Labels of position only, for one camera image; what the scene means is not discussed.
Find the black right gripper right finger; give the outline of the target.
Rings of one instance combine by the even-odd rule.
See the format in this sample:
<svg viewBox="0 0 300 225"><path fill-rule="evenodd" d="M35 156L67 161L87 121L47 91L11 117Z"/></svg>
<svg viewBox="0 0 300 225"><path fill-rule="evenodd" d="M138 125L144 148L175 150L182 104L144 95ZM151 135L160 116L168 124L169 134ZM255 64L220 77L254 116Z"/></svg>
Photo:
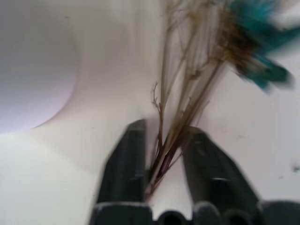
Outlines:
<svg viewBox="0 0 300 225"><path fill-rule="evenodd" d="M194 203L208 201L220 212L256 212L258 197L235 162L197 127L182 144L187 183Z"/></svg>

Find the white ceramic vase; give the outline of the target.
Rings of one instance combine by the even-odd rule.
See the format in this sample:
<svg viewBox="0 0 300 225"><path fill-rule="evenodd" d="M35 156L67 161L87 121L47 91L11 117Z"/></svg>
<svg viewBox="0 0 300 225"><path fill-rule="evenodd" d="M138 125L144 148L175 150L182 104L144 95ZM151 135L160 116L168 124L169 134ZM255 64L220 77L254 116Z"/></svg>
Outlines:
<svg viewBox="0 0 300 225"><path fill-rule="evenodd" d="M0 172L98 174L130 122L154 118L161 0L44 0L71 32L79 75L66 106L35 128L0 135Z"/></svg>

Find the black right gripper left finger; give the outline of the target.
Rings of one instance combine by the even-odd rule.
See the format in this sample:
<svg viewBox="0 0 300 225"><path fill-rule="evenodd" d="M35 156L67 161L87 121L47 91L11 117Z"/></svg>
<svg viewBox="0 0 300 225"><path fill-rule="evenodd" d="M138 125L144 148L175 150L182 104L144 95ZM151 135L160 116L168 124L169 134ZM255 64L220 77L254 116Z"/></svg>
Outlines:
<svg viewBox="0 0 300 225"><path fill-rule="evenodd" d="M145 201L145 153L146 121L137 120L126 127L107 160L97 203Z"/></svg>

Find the teal dried flower bouquet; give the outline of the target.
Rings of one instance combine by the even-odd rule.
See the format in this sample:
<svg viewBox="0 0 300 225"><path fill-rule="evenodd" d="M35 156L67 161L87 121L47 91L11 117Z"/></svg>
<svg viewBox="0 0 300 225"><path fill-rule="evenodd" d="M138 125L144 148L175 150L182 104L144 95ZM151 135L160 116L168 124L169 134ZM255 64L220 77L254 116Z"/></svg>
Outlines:
<svg viewBox="0 0 300 225"><path fill-rule="evenodd" d="M162 1L160 81L152 89L159 124L146 200L186 152L182 143L188 127L200 117L225 68L232 67L239 78L262 90L289 85L290 72L269 55L300 38L300 24L279 23L279 16L300 0Z"/></svg>

